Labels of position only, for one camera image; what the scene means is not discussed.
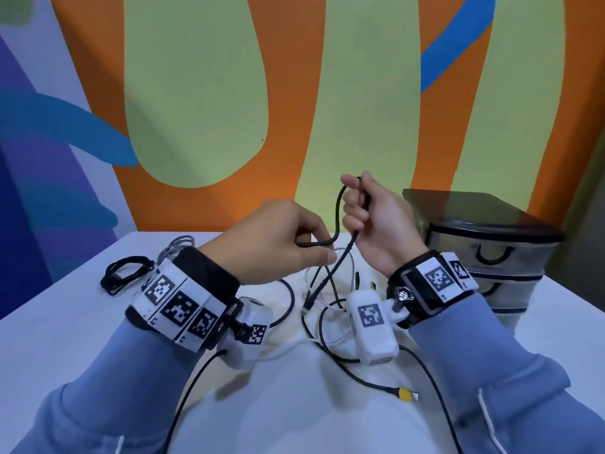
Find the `person's right hand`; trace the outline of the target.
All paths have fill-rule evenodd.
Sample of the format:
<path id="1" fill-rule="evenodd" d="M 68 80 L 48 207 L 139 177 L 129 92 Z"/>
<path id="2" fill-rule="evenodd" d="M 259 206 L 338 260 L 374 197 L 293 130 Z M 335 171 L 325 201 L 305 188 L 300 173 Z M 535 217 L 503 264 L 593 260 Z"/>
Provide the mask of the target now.
<path id="1" fill-rule="evenodd" d="M 368 236 L 358 236 L 356 245 L 370 267 L 389 278 L 428 248 L 416 228 L 412 207 L 403 196 L 374 178 L 369 195 L 366 206 L 372 229 Z"/>

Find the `person's left hand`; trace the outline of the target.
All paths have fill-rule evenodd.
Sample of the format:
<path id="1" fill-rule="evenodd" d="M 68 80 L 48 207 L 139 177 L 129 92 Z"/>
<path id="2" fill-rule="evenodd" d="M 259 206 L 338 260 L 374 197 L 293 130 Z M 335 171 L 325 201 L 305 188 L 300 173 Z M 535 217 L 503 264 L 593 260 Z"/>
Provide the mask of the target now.
<path id="1" fill-rule="evenodd" d="M 322 219 L 292 200 L 270 200 L 198 249 L 242 285 L 274 282 L 309 267 L 298 267 L 294 247 L 324 242 Z"/>

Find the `person's right forearm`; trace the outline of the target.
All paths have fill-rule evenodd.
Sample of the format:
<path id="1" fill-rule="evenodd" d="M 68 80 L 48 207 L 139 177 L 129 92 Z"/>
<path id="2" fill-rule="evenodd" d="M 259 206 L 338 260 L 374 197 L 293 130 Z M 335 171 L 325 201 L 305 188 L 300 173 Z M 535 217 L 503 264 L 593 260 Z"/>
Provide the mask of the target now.
<path id="1" fill-rule="evenodd" d="M 454 408 L 463 454 L 500 454 L 477 398 L 509 454 L 605 454 L 605 420 L 568 393 L 555 360 L 527 351 L 477 291 L 407 329 Z"/>

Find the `person's left forearm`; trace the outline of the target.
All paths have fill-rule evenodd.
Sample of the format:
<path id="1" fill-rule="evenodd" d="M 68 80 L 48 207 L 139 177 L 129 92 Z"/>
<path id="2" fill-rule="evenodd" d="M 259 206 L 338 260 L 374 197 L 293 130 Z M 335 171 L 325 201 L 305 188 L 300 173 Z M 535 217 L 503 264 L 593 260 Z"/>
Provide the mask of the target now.
<path id="1" fill-rule="evenodd" d="M 227 305 L 238 280 L 194 247 L 171 260 Z M 203 350 L 178 346 L 144 326 L 132 307 L 100 354 L 52 391 L 10 454 L 162 454 L 180 396 Z"/>

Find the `right marker wristband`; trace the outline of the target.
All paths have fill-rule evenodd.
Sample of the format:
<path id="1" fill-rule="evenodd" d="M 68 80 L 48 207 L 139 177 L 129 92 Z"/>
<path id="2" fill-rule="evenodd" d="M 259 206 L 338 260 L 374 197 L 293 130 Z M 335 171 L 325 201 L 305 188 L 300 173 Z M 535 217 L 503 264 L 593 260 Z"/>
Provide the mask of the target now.
<path id="1" fill-rule="evenodd" d="M 454 252 L 429 250 L 389 277 L 387 297 L 407 310 L 406 318 L 395 324 L 409 329 L 478 289 L 479 285 Z"/>

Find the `marker wristband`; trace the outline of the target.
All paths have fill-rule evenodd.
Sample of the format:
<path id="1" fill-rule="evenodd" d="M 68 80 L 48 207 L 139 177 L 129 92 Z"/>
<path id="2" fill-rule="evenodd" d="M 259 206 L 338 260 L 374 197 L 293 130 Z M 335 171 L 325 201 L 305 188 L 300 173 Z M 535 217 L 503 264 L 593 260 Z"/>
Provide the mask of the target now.
<path id="1" fill-rule="evenodd" d="M 228 311 L 169 259 L 143 283 L 130 307 L 144 326 L 193 352 L 216 348 Z"/>
<path id="2" fill-rule="evenodd" d="M 395 324 L 409 329 L 478 289 L 479 285 L 454 252 L 429 250 L 389 277 L 387 297 L 407 310 L 406 318 Z"/>

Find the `black clear drawer unit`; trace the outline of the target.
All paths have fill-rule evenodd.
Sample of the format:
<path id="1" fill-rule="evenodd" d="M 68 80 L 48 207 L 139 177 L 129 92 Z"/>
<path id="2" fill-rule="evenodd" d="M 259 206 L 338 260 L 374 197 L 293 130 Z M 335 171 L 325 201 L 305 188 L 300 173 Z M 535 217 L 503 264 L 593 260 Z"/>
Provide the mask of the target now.
<path id="1" fill-rule="evenodd" d="M 454 252 L 504 327 L 515 331 L 562 230 L 482 192 L 404 189 L 430 250 Z"/>

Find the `left marker wristband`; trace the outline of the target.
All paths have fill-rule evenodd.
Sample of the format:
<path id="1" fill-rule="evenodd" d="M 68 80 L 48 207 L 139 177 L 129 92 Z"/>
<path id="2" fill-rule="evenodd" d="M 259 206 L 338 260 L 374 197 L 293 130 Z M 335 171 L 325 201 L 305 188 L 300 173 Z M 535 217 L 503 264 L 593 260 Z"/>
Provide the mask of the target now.
<path id="1" fill-rule="evenodd" d="M 228 311 L 169 259 L 143 283 L 130 307 L 144 326 L 193 352 L 216 348 Z"/>

